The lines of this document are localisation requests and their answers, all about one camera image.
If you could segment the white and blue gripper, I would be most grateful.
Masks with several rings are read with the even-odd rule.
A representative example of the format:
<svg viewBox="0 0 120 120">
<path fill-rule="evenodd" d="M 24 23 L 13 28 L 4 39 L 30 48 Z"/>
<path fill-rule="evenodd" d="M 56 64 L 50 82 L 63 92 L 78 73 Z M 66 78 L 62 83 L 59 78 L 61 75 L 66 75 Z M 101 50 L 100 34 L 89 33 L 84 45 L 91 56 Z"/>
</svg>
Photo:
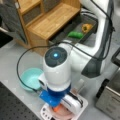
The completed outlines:
<svg viewBox="0 0 120 120">
<path fill-rule="evenodd" d="M 74 114 L 77 114 L 83 108 L 83 100 L 72 92 L 67 93 L 64 97 L 57 97 L 51 96 L 46 90 L 43 90 L 39 97 L 53 108 L 62 104 Z"/>
</svg>

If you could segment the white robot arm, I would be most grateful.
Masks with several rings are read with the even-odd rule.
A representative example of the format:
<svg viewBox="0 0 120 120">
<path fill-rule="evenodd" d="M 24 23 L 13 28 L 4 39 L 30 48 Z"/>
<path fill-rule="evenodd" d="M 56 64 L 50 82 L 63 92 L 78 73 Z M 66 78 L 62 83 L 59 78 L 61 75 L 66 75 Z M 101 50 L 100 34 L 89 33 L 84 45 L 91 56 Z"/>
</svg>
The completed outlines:
<svg viewBox="0 0 120 120">
<path fill-rule="evenodd" d="M 40 98 L 51 107 L 57 107 L 64 100 L 64 105 L 74 114 L 83 108 L 84 100 L 73 97 L 70 92 L 71 69 L 87 77 L 99 76 L 108 54 L 106 44 L 113 32 L 113 0 L 80 0 L 80 2 L 98 18 L 95 44 L 88 47 L 80 43 L 63 41 L 58 46 L 50 48 L 44 55 L 45 89 L 40 94 Z"/>
</svg>

